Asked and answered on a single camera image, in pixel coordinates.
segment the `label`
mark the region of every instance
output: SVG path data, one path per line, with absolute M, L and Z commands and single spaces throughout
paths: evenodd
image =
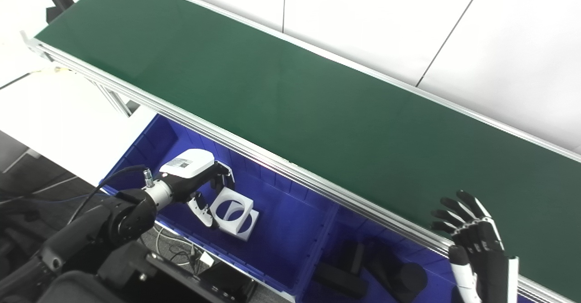
M 193 161 L 191 160 L 187 160 L 187 159 L 182 159 L 182 158 L 173 158 L 170 162 L 168 162 L 166 165 L 170 166 L 170 167 L 178 167 L 178 168 L 185 168 L 187 166 L 189 166 Z

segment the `cable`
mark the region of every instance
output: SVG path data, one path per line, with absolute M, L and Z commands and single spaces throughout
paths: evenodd
M 15 79 L 11 80 L 10 82 L 4 84 L 3 86 L 0 86 L 0 90 L 2 90 L 3 88 L 8 88 L 10 85 L 18 82 L 19 80 L 22 80 L 23 78 L 26 78 L 27 76 L 34 74 L 34 73 L 48 72 L 48 71 L 58 73 L 60 71 L 65 71 L 65 70 L 70 71 L 70 69 L 65 68 L 65 67 L 54 67 L 54 68 L 40 69 L 39 71 L 28 72 L 28 73 L 25 73 L 24 75 L 21 75 Z
M 155 239 L 155 250 L 156 250 L 156 252 L 157 252 L 159 255 L 161 255 L 161 256 L 163 256 L 163 255 L 162 255 L 162 254 L 160 253 L 160 251 L 159 251 L 159 237 L 162 235 L 162 231 L 163 231 L 163 227 L 161 227 L 161 228 L 158 230 L 158 236 L 157 236 L 157 237 L 156 237 L 156 239 Z M 180 241 L 180 242 L 185 242 L 185 241 L 182 241 L 181 239 L 174 239 L 174 240 L 176 240 L 176 241 Z M 177 265 L 178 265 L 178 266 L 185 266 L 185 265 L 187 265 L 187 264 L 189 264 L 189 262 L 185 262 L 185 263 L 183 263 L 183 264 L 177 264 Z
M 161 233 L 160 233 L 160 235 L 162 237 L 165 237 L 166 239 L 172 239 L 174 241 L 178 241 L 178 242 L 184 243 L 187 246 L 192 246 L 193 247 L 193 244 L 191 242 L 184 241 L 183 239 L 176 239 L 176 237 L 171 237 L 171 236 L 168 236 L 168 235 L 165 235 L 165 234 L 161 234 Z
M 19 80 L 22 80 L 22 79 L 23 79 L 23 78 L 25 78 L 26 76 L 30 76 L 32 73 L 34 73 L 34 72 L 28 72 L 28 73 L 26 73 L 26 74 L 24 74 L 24 75 L 21 75 L 21 76 L 19 76 L 19 77 L 15 78 L 15 79 L 11 80 L 10 82 L 8 82 L 8 83 L 4 84 L 3 86 L 0 86 L 0 90 L 2 90 L 3 88 L 8 88 L 10 85 L 12 85 L 12 84 L 14 84 L 14 83 L 18 82 Z
M 85 201 L 83 201 L 79 207 L 77 208 L 77 210 L 75 210 L 75 212 L 73 213 L 73 215 L 71 216 L 69 222 L 67 223 L 70 224 L 71 222 L 73 222 L 73 220 L 75 220 L 75 218 L 77 218 L 77 216 L 79 215 L 79 213 L 81 212 L 81 210 L 83 210 L 83 208 L 85 207 L 85 205 L 89 202 L 89 200 L 101 189 L 101 187 L 105 186 L 107 183 L 109 183 L 112 179 L 114 179 L 115 177 L 124 174 L 124 173 L 129 173 L 131 171 L 144 171 L 145 169 L 147 169 L 147 167 L 145 165 L 137 165 L 137 166 L 129 166 L 129 167 L 125 167 L 119 171 L 115 171 L 113 174 L 109 175 L 108 177 L 106 177 L 105 179 L 103 179 L 103 181 L 101 181 L 99 183 L 99 185 L 97 185 L 97 187 L 95 187 L 95 189 L 93 189 L 93 191 L 91 193 L 89 193 L 89 195 L 87 196 L 87 198 L 85 198 Z

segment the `robotic hand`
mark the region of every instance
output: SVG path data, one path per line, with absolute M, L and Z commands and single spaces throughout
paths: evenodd
M 518 257 L 507 257 L 492 217 L 480 201 L 464 191 L 456 193 L 468 206 L 444 197 L 440 202 L 449 210 L 434 210 L 443 221 L 432 223 L 433 230 L 452 235 L 454 245 L 448 258 L 463 303 L 516 303 Z

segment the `white part with circular hole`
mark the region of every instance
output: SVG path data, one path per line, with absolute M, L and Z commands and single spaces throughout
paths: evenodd
M 218 210 L 220 204 L 226 201 L 236 201 L 239 202 L 241 206 L 243 206 L 242 214 L 241 216 L 239 216 L 239 218 L 236 218 L 236 220 L 227 220 L 228 218 L 226 217 L 224 219 L 218 217 L 216 211 Z M 214 219 L 220 226 L 221 230 L 226 231 L 231 235 L 236 235 L 240 231 L 242 224 L 245 222 L 246 217 L 248 217 L 253 206 L 254 201 L 251 200 L 250 198 L 247 198 L 244 195 L 241 195 L 240 193 L 229 189 L 228 187 L 224 187 L 224 189 L 220 191 L 220 194 L 218 194 L 218 197 L 216 197 L 216 199 L 210 206 L 210 211 L 212 212 L 212 216 L 214 216 Z
M 236 201 L 232 201 L 230 202 L 230 206 L 228 207 L 228 211 L 226 211 L 226 214 L 224 215 L 224 219 L 228 220 L 228 218 L 230 218 L 230 216 L 237 211 L 243 210 L 244 207 L 239 204 Z M 251 225 L 248 227 L 248 229 L 246 229 L 245 231 L 241 231 L 239 233 L 236 234 L 231 234 L 234 237 L 238 237 L 239 239 L 242 239 L 243 241 L 248 241 L 248 237 L 250 237 L 252 230 L 254 229 L 254 226 L 256 225 L 256 220 L 258 219 L 258 211 L 256 210 L 251 210 L 248 217 L 245 218 L 244 222 L 250 218 L 251 219 Z

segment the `blue bin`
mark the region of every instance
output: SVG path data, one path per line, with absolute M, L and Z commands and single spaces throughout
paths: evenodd
M 415 303 L 449 303 L 454 276 L 448 260 L 274 171 L 162 116 L 156 116 L 110 173 L 145 164 L 157 172 L 184 150 L 203 148 L 230 166 L 236 191 L 254 200 L 260 213 L 247 242 L 220 230 L 210 230 L 184 204 L 169 205 L 158 221 L 272 288 L 296 296 L 298 303 L 396 303 L 367 272 L 368 294 L 345 297 L 311 280 L 316 264 L 332 262 L 343 241 L 373 238 L 386 243 L 404 262 L 415 262 L 428 273 L 428 286 Z M 143 176 L 126 174 L 105 187 L 109 193 L 143 186 Z M 216 194 L 201 188 L 209 202 Z M 519 303 L 530 301 L 519 297 Z
M 247 242 L 205 227 L 185 204 L 169 205 L 158 221 L 272 288 L 291 295 L 301 293 L 311 278 L 323 242 L 339 206 L 286 177 L 228 150 L 165 117 L 157 116 L 111 171 L 145 164 L 158 171 L 162 164 L 189 148 L 211 151 L 230 166 L 236 191 L 254 200 L 259 218 Z M 143 186 L 141 175 L 120 177 L 110 193 Z M 205 198 L 216 198 L 209 185 Z
M 447 258 L 343 207 L 340 208 L 322 248 L 321 261 L 328 264 L 336 261 L 342 243 L 346 240 L 365 242 L 369 239 L 389 246 L 401 261 L 415 262 L 426 270 L 427 287 L 419 293 L 414 303 L 450 303 L 452 301 L 452 289 L 456 286 L 456 282 Z M 369 283 L 367 295 L 362 299 L 347 297 L 313 281 L 309 283 L 298 301 L 302 303 L 398 303 L 365 268 L 361 270 L 360 276 Z M 518 301 L 532 303 L 521 296 Z

